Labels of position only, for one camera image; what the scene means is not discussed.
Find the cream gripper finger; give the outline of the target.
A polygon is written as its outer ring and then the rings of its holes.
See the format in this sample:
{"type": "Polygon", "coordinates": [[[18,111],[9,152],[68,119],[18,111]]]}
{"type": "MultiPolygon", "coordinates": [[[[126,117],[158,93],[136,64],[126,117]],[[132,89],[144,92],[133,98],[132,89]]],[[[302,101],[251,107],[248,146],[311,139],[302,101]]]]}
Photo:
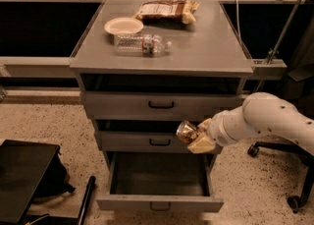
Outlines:
{"type": "Polygon", "coordinates": [[[189,136],[187,148],[192,153],[206,153],[215,149],[215,143],[205,133],[193,133],[189,136]]]}

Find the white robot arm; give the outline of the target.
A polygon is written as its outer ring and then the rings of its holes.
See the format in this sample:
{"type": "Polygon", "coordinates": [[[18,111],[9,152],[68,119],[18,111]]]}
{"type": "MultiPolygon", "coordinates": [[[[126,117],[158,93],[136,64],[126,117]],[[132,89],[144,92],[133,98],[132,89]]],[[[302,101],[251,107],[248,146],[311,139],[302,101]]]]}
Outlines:
{"type": "Polygon", "coordinates": [[[206,119],[200,128],[204,134],[187,146],[192,153],[211,152],[217,145],[273,135],[314,154],[314,121],[291,103],[266,92],[250,94],[241,106],[206,119]]]}

